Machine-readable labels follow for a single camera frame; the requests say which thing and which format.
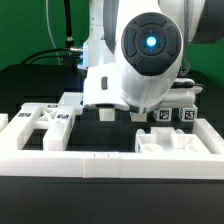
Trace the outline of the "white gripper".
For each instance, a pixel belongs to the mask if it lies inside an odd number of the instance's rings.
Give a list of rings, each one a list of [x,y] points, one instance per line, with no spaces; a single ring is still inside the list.
[[[191,107],[197,87],[191,79],[167,75],[124,77],[114,64],[105,64],[88,69],[83,91],[85,107],[151,112],[159,107]]]

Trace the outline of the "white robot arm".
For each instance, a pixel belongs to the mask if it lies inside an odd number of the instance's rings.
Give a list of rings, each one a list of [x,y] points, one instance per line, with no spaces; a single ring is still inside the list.
[[[148,113],[190,107],[186,48],[224,37],[224,0],[89,0],[83,103]]]

